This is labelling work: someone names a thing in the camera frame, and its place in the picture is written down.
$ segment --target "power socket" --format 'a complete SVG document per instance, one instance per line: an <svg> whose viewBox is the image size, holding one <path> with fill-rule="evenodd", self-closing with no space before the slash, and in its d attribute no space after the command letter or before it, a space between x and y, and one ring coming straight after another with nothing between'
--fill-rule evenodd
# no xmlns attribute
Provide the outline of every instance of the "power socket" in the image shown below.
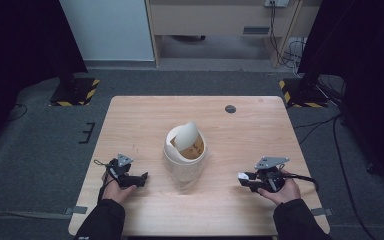
<svg viewBox="0 0 384 240"><path fill-rule="evenodd" d="M264 6L272 7L275 4L276 7L285 8L289 4L289 0L266 0Z"/></svg>

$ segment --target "air vent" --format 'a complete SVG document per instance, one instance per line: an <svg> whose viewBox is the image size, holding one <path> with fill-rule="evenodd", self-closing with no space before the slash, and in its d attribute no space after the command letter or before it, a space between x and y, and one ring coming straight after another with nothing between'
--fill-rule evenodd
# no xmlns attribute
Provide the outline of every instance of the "air vent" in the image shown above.
<svg viewBox="0 0 384 240"><path fill-rule="evenodd" d="M268 34L270 27L257 27L257 26L246 26L244 27L244 34Z"/></svg>

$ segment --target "person's arm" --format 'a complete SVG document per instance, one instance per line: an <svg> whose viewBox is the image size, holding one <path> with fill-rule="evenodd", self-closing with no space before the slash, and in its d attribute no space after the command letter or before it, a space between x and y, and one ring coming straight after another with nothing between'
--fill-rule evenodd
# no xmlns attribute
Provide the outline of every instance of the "person's arm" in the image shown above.
<svg viewBox="0 0 384 240"><path fill-rule="evenodd" d="M125 218L121 204L137 187L133 185L123 190L106 174L103 181L107 183L103 187L102 199L80 226L75 240L121 239Z"/></svg>
<svg viewBox="0 0 384 240"><path fill-rule="evenodd" d="M279 240L332 239L317 224L310 209L301 199L298 184L293 179L286 179L285 185L277 193L270 193L262 188L259 188L258 192L277 205L273 219Z"/></svg>

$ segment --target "black curtain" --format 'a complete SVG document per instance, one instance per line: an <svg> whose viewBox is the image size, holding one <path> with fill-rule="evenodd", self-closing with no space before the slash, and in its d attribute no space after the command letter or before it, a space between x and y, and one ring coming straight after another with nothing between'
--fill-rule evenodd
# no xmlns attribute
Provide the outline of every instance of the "black curtain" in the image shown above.
<svg viewBox="0 0 384 240"><path fill-rule="evenodd" d="M384 172L384 1L323 1L299 72L312 71L318 51L320 73L345 80L341 109L368 159Z"/></svg>
<svg viewBox="0 0 384 240"><path fill-rule="evenodd" d="M58 0L0 0L0 127L23 88L86 71Z"/></svg>

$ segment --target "person's left hand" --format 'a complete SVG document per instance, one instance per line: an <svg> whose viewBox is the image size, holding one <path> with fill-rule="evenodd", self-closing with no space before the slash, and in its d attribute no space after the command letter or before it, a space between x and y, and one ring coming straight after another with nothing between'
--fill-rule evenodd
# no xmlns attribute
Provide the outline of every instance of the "person's left hand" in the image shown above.
<svg viewBox="0 0 384 240"><path fill-rule="evenodd" d="M105 175L102 176L102 181L105 181ZM130 186L126 189L121 189L118 185L117 181L114 180L111 175L107 176L108 185L104 189L104 193L102 194L102 199L112 199L116 201L118 204L122 204L127 197L129 197L135 190L136 185Z"/></svg>

